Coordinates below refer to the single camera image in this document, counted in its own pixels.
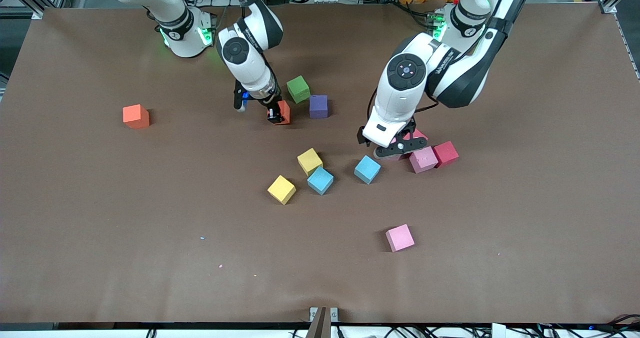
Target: table surface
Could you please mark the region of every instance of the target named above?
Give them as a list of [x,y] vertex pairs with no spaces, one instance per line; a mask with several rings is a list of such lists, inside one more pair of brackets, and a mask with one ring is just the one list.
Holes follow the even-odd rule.
[[[233,109],[215,49],[182,59],[143,10],[47,9],[0,110],[2,322],[605,322],[640,311],[640,85],[597,4],[526,5],[469,108],[417,115],[454,165],[353,175],[366,104],[417,32],[393,6],[281,6],[281,83],[331,117]],[[237,17],[228,12],[228,22]],[[123,106],[152,125],[134,131]],[[315,148],[335,182],[306,185]],[[266,192],[278,176],[297,193]],[[390,227],[416,245],[391,253]]]

